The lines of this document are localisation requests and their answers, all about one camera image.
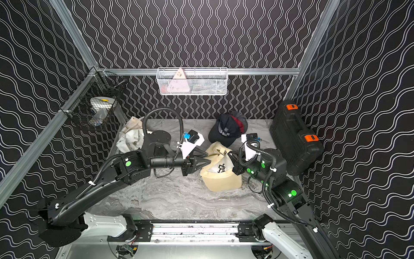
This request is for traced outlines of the white cap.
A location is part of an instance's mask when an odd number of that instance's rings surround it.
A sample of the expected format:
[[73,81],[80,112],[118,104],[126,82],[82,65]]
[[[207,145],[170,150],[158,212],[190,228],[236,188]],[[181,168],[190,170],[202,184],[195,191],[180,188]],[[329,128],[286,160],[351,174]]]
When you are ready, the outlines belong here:
[[119,139],[116,147],[120,153],[127,153],[140,149],[144,142],[144,133],[142,128],[124,127],[119,133]]

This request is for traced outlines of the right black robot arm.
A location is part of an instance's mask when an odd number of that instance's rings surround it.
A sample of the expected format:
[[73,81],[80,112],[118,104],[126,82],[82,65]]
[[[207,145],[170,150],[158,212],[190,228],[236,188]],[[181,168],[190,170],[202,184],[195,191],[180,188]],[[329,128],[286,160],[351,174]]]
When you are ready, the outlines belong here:
[[219,142],[212,144],[209,152],[202,152],[197,157],[199,163],[204,163],[202,172],[208,173],[215,166],[220,172],[213,175],[219,178],[224,176],[225,172],[229,172],[230,175],[250,172],[253,178],[262,183],[261,192],[268,206],[294,225],[305,245],[297,244],[266,214],[254,220],[254,237],[258,241],[272,243],[290,259],[340,258],[322,226],[315,220],[306,195],[282,169],[283,158],[279,151],[260,149],[259,139],[247,141],[246,146],[255,154],[248,161],[244,161],[242,151],[235,153]]

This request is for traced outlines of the cream cap with text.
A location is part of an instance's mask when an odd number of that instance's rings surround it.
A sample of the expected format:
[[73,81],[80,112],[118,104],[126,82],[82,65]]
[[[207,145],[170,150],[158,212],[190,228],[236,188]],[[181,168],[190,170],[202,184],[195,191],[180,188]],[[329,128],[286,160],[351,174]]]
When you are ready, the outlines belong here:
[[132,116],[122,129],[122,133],[129,137],[143,137],[143,119]]

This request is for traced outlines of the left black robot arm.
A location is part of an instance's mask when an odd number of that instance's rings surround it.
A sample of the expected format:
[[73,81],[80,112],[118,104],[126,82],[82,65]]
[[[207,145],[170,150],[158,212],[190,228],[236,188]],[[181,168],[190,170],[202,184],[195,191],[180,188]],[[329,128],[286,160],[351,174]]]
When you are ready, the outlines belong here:
[[[179,121],[179,142],[171,147],[171,135],[164,130],[147,131],[147,120],[159,111],[176,115]],[[150,111],[142,119],[143,144],[136,151],[115,154],[98,169],[95,178],[79,189],[55,200],[44,199],[38,210],[42,223],[38,237],[50,247],[62,247],[79,239],[92,229],[85,219],[86,211],[107,196],[145,179],[158,168],[180,168],[183,176],[193,174],[211,163],[207,152],[200,149],[202,134],[184,131],[183,119],[169,107]]]

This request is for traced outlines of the tan cap with logo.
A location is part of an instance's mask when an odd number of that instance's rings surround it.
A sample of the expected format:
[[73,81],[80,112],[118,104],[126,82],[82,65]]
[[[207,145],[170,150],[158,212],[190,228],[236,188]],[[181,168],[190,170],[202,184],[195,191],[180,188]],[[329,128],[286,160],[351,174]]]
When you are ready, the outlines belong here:
[[215,142],[207,149],[206,159],[211,163],[200,171],[206,187],[212,192],[235,190],[242,186],[242,176],[233,172],[234,163],[229,157],[231,149]]

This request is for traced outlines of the dark navy cap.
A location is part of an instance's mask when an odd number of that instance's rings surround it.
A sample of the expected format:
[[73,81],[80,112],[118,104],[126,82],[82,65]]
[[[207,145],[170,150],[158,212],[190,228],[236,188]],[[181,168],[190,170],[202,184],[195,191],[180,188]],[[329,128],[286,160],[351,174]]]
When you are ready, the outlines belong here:
[[234,116],[221,114],[209,132],[208,139],[211,143],[220,142],[225,147],[230,147],[236,139],[242,135],[243,124]]

